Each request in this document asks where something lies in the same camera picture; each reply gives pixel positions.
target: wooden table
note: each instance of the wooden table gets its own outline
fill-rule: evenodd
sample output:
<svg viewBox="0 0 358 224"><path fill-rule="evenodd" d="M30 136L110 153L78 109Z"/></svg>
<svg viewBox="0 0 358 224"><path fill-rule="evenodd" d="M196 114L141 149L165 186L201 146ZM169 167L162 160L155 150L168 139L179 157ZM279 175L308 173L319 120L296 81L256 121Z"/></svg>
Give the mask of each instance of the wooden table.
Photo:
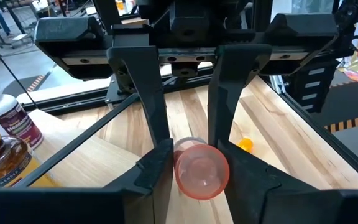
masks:
<svg viewBox="0 0 358 224"><path fill-rule="evenodd" d="M174 141L187 136L207 140L207 99L207 86L165 95ZM59 116L64 120L59 121L60 128L41 116L34 121L41 125L43 120L42 131L45 128L45 134L53 135L54 129L61 133L67 128L86 129L108 111L104 106ZM70 139L79 133L72 133ZM59 135L36 149L42 161L51 156L48 148L57 143ZM140 103L124 110L94 138L52 169L64 185L102 187L153 148ZM319 189L358 189L358 173L259 77L243 89L237 105L230 141L237 143L242 138L253 140L255 156ZM197 201L181 194L173 181L167 223L226 224L232 220L224 193Z"/></svg>
<svg viewBox="0 0 358 224"><path fill-rule="evenodd" d="M165 95L174 141L187 136L208 139L207 99L207 86ZM86 129L108 111L105 106L59 118ZM96 135L138 156L153 148L140 103ZM259 77L242 91L237 105L230 141L242 138L254 142L255 156L319 189L358 189L358 173Z"/></svg>

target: supplement bottle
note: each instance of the supplement bottle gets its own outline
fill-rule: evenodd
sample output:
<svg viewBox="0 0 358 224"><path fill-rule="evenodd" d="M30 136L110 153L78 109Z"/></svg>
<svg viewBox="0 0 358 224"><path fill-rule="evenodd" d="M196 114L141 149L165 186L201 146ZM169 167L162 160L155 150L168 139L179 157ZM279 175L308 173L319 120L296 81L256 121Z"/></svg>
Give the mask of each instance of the supplement bottle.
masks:
<svg viewBox="0 0 358 224"><path fill-rule="evenodd" d="M38 168L32 150L20 138L0 135L0 187L11 187ZM56 187L57 184L43 175L32 187Z"/></svg>
<svg viewBox="0 0 358 224"><path fill-rule="evenodd" d="M31 149L42 142L42 133L16 99L0 87L0 133L23 139Z"/></svg>

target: screw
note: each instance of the screw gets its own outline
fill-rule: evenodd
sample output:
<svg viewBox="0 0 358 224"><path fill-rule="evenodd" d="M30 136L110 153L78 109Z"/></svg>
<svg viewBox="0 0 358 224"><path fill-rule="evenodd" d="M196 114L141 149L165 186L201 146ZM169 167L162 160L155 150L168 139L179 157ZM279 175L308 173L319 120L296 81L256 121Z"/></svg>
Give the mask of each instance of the screw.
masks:
<svg viewBox="0 0 358 224"><path fill-rule="evenodd" d="M291 55L282 55L282 56L280 57L280 59L287 59L287 58L289 58L289 57L291 57Z"/></svg>
<svg viewBox="0 0 358 224"><path fill-rule="evenodd" d="M90 61L88 59L81 59L80 62L81 63L90 63Z"/></svg>

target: yellow and black tape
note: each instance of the yellow and black tape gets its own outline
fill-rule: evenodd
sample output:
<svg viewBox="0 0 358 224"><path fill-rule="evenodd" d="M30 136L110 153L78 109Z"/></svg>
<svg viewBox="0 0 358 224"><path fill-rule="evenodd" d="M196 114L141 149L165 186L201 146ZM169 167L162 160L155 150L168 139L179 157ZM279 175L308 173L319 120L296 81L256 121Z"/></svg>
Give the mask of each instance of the yellow and black tape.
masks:
<svg viewBox="0 0 358 224"><path fill-rule="evenodd" d="M350 120L347 120L347 121L341 121L341 122L336 123L336 124L331 124L331 125L325 126L325 128L330 133L334 133L336 131L342 131L342 130L349 129L349 128L354 128L354 127L358 127L358 118L350 119Z"/></svg>
<svg viewBox="0 0 358 224"><path fill-rule="evenodd" d="M330 88L339 87L339 86L343 86L343 85L347 85L347 84L351 84L351 83L355 83L355 82L356 81L354 81L354 80L349 80L348 82L338 83L336 85L331 85Z"/></svg>
<svg viewBox="0 0 358 224"><path fill-rule="evenodd" d="M34 82L30 85L30 87L27 88L27 91L33 91L35 88L40 84L40 82L44 79L43 75L40 75L37 77L37 79L34 80Z"/></svg>

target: clear plastic cup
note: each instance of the clear plastic cup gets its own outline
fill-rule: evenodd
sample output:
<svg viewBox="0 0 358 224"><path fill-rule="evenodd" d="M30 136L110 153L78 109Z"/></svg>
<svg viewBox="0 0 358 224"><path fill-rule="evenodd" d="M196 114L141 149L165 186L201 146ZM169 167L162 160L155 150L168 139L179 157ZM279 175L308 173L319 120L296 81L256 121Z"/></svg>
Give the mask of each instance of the clear plastic cup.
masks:
<svg viewBox="0 0 358 224"><path fill-rule="evenodd" d="M219 195L229 181L224 155L200 138L183 138L175 144L174 168L179 189L197 200Z"/></svg>

